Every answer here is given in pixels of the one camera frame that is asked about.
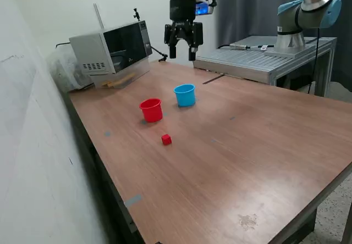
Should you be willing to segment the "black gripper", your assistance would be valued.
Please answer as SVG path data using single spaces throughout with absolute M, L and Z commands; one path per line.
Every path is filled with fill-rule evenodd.
M 172 25 L 165 24 L 164 43 L 169 47 L 169 58 L 177 57 L 176 45 L 178 43 L 178 32 L 181 21 L 186 21 L 181 27 L 181 38 L 189 46 L 189 61 L 194 61 L 196 52 L 200 45 L 203 45 L 203 25 L 193 22 L 195 20 L 196 1 L 195 0 L 170 0 L 170 20 Z

